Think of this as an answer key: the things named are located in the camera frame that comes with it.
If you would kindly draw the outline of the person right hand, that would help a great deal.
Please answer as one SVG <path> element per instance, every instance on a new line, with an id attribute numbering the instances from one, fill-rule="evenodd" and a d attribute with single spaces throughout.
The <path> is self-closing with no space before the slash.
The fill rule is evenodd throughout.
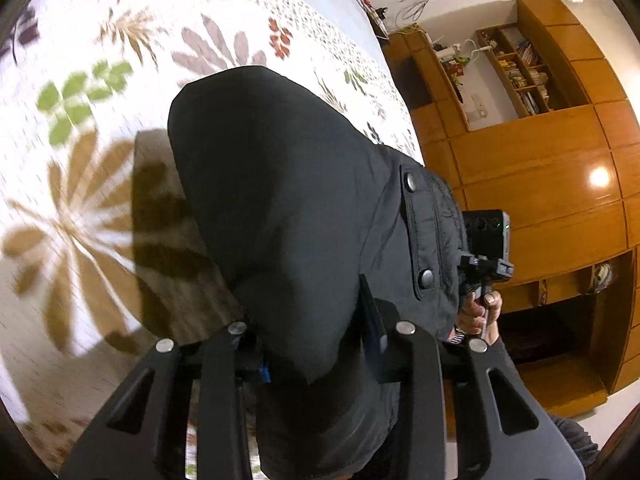
<path id="1" fill-rule="evenodd" d="M 498 290 L 488 292 L 481 300 L 469 292 L 458 312 L 456 326 L 468 335 L 480 336 L 492 346 L 499 339 L 498 317 L 502 309 L 502 296 Z"/>

